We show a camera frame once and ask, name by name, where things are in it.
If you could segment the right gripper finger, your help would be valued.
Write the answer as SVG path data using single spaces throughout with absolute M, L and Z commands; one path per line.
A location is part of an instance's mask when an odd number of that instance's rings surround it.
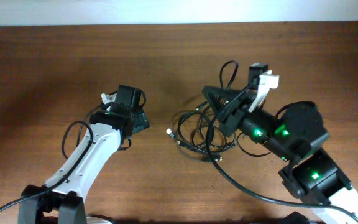
M 236 110 L 236 103 L 233 99 L 237 96 L 235 93 L 208 93 L 206 99 L 215 113 L 221 112 L 221 116 L 229 116 Z
M 234 99 L 241 91 L 240 90 L 225 90 L 215 86 L 204 86 L 202 93 L 206 99 L 218 100 L 218 99 Z

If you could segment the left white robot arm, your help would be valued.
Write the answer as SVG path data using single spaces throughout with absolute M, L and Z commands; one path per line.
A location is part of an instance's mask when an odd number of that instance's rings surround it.
M 113 223 L 109 217 L 87 215 L 86 196 L 108 159 L 149 124 L 142 90 L 121 85 L 101 97 L 95 114 L 82 123 L 87 131 L 66 162 L 43 186 L 28 185 L 22 192 L 26 200 L 19 206 L 19 223 Z

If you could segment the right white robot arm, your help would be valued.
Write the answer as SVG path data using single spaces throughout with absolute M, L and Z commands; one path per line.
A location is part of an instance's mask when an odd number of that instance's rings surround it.
M 348 176 L 323 149 L 330 134 L 312 101 L 290 103 L 276 115 L 262 109 L 268 87 L 224 90 L 205 86 L 202 90 L 216 113 L 223 134 L 240 130 L 256 144 L 288 164 L 279 171 L 282 184 L 297 202 L 263 196 L 244 187 L 215 164 L 232 185 L 265 202 L 312 210 L 325 223 L 358 223 L 358 192 Z

